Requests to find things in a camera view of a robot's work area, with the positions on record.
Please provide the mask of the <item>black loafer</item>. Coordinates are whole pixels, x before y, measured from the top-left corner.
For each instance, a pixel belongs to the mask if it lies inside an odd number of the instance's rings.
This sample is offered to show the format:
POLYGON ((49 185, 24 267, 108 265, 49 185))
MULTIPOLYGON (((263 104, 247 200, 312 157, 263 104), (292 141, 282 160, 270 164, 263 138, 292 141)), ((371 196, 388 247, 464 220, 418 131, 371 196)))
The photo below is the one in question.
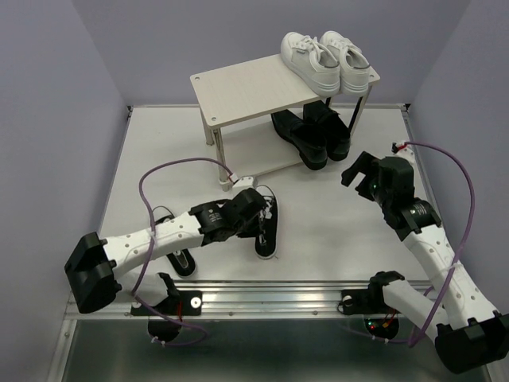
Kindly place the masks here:
POLYGON ((313 124, 326 139, 327 155, 334 162, 344 160, 351 146, 351 133, 340 115, 323 101, 307 103, 303 107, 303 117, 313 124))
POLYGON ((326 166, 326 139, 314 125, 289 110, 273 113, 270 117, 278 136, 297 149, 308 169, 321 170, 326 166))

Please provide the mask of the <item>black canvas sneaker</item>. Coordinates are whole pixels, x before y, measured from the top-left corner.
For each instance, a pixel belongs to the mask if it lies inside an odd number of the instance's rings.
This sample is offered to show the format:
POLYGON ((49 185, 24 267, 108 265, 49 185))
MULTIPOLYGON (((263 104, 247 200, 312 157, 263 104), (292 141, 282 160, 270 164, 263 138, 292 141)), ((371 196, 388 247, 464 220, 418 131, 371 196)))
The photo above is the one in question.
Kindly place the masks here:
POLYGON ((258 185, 256 191, 263 196, 266 206, 258 215, 255 251, 259 258, 271 259, 277 248, 278 200, 274 191, 266 185, 258 185))
MULTIPOLYGON (((164 205, 154 207, 152 212, 156 225, 168 222, 174 218, 173 212, 164 205)), ((169 253, 166 258, 177 275, 182 279, 191 277, 196 271, 196 261, 188 249, 169 253)))

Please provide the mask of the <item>white sneaker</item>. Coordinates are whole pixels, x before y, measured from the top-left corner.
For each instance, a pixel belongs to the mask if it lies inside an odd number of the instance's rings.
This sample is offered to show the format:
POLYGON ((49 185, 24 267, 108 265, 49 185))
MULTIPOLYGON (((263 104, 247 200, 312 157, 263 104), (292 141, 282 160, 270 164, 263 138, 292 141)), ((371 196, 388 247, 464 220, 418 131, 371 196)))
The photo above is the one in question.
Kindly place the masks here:
POLYGON ((325 32, 320 43, 339 62, 341 92, 350 96, 363 96, 368 90, 371 64, 362 50, 335 31, 325 32))
POLYGON ((287 33, 281 43, 284 64, 320 97, 332 97, 340 90, 340 64, 316 37, 287 33))

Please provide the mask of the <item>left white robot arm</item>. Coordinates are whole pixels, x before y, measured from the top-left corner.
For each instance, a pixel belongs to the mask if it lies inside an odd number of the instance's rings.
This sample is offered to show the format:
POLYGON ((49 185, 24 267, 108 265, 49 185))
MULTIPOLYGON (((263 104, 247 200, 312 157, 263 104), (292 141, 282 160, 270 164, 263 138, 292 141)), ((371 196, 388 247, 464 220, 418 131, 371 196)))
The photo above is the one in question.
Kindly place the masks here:
POLYGON ((118 293, 132 292, 158 313, 171 312, 177 289, 163 272, 140 283, 145 261, 241 236, 265 207, 265 198, 249 188, 231 200, 193 207, 155 228, 106 239, 94 232, 83 236, 64 266, 78 311, 94 313, 118 293))

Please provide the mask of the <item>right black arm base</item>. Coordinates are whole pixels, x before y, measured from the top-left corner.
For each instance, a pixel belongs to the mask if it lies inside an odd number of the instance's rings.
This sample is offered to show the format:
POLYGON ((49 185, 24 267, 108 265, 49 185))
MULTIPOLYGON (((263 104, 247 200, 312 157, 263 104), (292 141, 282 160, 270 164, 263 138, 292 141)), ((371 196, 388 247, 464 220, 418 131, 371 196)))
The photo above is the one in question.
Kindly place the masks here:
POLYGON ((382 298, 373 297, 368 289, 342 290, 337 310, 346 316, 362 315, 365 330, 372 337, 394 340, 398 334, 397 311, 382 298))

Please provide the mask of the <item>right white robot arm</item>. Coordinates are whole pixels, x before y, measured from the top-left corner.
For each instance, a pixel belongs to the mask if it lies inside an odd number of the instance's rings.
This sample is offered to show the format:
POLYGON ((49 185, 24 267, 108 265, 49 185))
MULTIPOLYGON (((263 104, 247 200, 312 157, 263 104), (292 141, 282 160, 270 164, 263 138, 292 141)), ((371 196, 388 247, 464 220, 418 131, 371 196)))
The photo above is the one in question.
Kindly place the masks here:
POLYGON ((414 255, 438 293, 435 300, 414 289, 397 271, 380 271, 364 289, 341 292, 345 315, 403 314, 434 343, 442 364, 456 374, 508 354, 508 316, 488 301, 456 259, 433 206, 414 194, 414 168, 405 158, 376 158, 362 152, 341 175, 356 192, 374 201, 383 218, 414 255))

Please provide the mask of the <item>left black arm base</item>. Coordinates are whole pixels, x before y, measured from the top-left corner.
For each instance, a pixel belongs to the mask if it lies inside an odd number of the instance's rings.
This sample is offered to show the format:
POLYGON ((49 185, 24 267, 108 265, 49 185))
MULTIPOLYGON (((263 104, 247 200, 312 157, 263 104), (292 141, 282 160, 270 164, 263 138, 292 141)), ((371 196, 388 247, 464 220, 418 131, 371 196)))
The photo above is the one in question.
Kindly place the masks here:
POLYGON ((196 345, 208 337, 203 327, 187 322, 202 312, 203 294, 199 290, 182 290, 178 296, 169 296, 156 306, 133 302, 130 315, 147 319, 150 340, 162 347, 196 345))

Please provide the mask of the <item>white two-tier shoe shelf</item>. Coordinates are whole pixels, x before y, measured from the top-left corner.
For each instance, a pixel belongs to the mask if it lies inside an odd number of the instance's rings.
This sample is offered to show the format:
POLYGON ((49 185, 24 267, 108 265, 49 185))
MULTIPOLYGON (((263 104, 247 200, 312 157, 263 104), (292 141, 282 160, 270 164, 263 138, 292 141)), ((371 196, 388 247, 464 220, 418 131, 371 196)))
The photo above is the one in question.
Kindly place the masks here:
POLYGON ((221 163, 218 182, 228 191, 228 169, 260 176, 301 163, 297 150, 279 138, 270 115, 319 100, 279 55, 233 64, 190 78, 205 142, 221 163))

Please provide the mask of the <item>aluminium mounting rail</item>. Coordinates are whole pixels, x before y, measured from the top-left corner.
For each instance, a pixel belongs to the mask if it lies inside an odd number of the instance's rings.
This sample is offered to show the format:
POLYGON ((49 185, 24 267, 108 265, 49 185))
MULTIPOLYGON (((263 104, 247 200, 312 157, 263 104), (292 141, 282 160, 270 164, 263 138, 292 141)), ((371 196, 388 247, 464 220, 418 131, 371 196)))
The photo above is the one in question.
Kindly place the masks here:
POLYGON ((201 315, 190 321, 342 318, 337 310, 343 290, 355 282, 177 282, 179 290, 202 292, 201 315))

